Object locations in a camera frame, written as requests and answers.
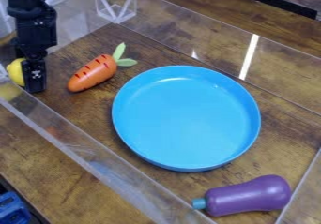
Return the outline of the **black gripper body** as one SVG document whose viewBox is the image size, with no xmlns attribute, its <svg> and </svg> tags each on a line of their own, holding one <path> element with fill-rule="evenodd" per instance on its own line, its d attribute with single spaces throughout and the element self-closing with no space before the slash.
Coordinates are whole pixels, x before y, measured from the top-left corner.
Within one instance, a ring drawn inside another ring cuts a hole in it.
<svg viewBox="0 0 321 224">
<path fill-rule="evenodd" d="M 58 13 L 47 0 L 8 0 L 7 12 L 15 19 L 15 48 L 29 60 L 42 60 L 58 44 Z"/>
</svg>

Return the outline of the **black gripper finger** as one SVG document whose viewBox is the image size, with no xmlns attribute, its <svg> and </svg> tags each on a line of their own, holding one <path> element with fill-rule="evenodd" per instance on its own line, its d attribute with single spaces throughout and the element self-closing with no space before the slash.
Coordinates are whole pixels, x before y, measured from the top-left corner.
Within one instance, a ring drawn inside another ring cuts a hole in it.
<svg viewBox="0 0 321 224">
<path fill-rule="evenodd" d="M 25 60 L 22 62 L 25 88 L 30 93 L 38 93 L 47 88 L 47 69 L 43 60 Z"/>
</svg>

